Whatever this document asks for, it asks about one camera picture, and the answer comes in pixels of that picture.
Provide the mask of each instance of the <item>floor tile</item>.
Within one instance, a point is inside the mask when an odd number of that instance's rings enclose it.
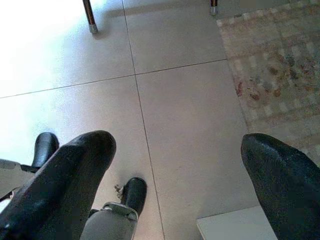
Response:
[[[114,186],[131,177],[146,180],[148,194],[135,240],[163,240],[136,81],[133,76],[0,99],[0,158],[31,164],[34,142],[53,132],[61,144],[89,131],[115,138],[114,160],[99,186],[93,207],[116,201]]]
[[[124,0],[135,71],[146,73],[225,58],[209,3]]]
[[[233,17],[234,15],[256,11],[258,9],[273,8],[288,4],[292,0],[227,0],[218,2],[217,19]]]
[[[3,4],[0,97],[134,73],[121,0],[91,0],[96,36],[82,1]]]
[[[137,80],[165,239],[201,239],[197,218],[258,205],[241,160],[247,128],[227,61]]]

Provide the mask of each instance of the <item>beige tile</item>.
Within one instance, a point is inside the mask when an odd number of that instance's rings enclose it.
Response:
[[[200,239],[196,219],[258,204],[227,61],[137,76],[166,240]]]
[[[3,2],[0,97],[134,73],[122,1],[91,5],[96,36],[80,0]]]
[[[124,0],[124,7],[137,73],[225,58],[208,2]]]
[[[0,158],[31,164],[41,132],[61,144],[85,132],[109,131],[117,143],[93,206],[119,201],[114,185],[131,177],[146,180],[148,194],[135,240],[163,240],[136,81],[133,76],[0,99]]]

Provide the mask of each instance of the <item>beige rug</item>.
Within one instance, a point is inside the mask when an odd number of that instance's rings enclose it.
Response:
[[[320,166],[320,0],[217,24],[249,131],[274,136]]]

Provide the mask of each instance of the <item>metal chair leg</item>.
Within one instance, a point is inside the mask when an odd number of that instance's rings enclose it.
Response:
[[[210,0],[210,15],[214,16],[218,13],[218,0]]]
[[[90,0],[82,0],[82,1],[84,5],[86,18],[88,19],[90,33],[96,34],[98,32],[98,28],[95,22],[94,13],[92,12]]]

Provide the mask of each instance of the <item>patterned rug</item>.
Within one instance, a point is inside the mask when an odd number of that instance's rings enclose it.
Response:
[[[320,166],[320,0],[217,21],[249,129]]]

